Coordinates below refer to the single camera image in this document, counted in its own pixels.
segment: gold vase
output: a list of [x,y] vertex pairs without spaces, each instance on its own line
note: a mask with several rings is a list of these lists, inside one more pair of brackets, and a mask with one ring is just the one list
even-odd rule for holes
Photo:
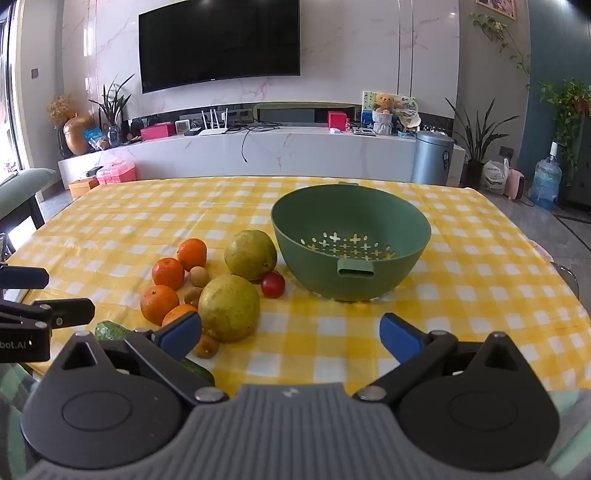
[[64,125],[64,135],[68,148],[74,155],[84,155],[90,150],[90,145],[84,138],[84,131],[95,126],[95,119],[92,115],[76,116]]

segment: white marble wall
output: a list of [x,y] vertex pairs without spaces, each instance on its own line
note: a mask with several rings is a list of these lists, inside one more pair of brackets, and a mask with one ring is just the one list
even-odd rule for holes
[[363,90],[412,94],[421,111],[452,117],[458,0],[300,0],[301,76],[216,80],[141,93],[138,15],[178,0],[65,0],[66,93],[89,107],[113,78],[133,94],[130,118],[265,101],[360,103]]

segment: pink storage box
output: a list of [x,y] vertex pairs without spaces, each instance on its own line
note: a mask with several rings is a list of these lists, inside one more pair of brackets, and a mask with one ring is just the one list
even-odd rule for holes
[[101,185],[136,181],[135,165],[129,161],[114,161],[96,172],[96,179]]
[[152,125],[141,130],[142,140],[156,140],[157,138],[172,137],[177,133],[174,123]]

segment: pink box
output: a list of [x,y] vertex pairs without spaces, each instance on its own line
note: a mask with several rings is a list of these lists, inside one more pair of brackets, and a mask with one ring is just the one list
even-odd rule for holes
[[329,112],[329,128],[338,128],[344,132],[347,128],[347,114],[344,112]]
[[137,171],[135,165],[129,161],[114,161],[96,172],[96,179],[101,185],[136,181]]
[[177,133],[174,123],[152,125],[141,130],[142,140],[156,140],[157,138],[172,137]]

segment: colander bowl handle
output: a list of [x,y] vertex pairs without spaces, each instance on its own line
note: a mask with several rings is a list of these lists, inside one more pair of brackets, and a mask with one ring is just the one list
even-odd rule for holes
[[373,278],[374,264],[368,260],[339,258],[336,264],[339,277]]

